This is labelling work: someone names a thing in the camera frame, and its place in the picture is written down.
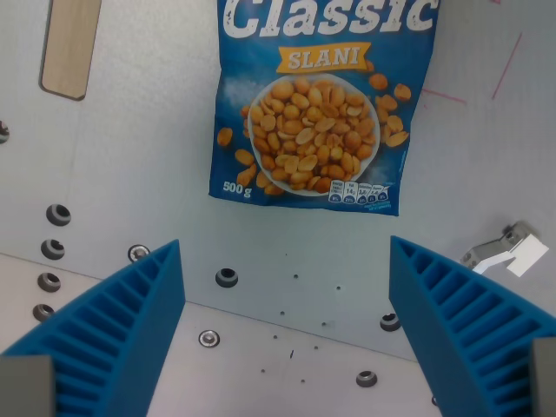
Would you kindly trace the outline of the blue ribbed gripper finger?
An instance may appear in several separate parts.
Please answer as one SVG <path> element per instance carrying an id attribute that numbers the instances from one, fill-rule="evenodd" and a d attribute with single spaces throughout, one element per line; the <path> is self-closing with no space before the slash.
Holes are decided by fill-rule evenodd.
<path id="1" fill-rule="evenodd" d="M 389 300 L 442 415 L 532 415 L 531 347 L 555 334 L 553 316 L 398 236 Z"/>
<path id="2" fill-rule="evenodd" d="M 99 281 L 4 355 L 52 359 L 57 416 L 144 416 L 184 304 L 172 241 Z"/>

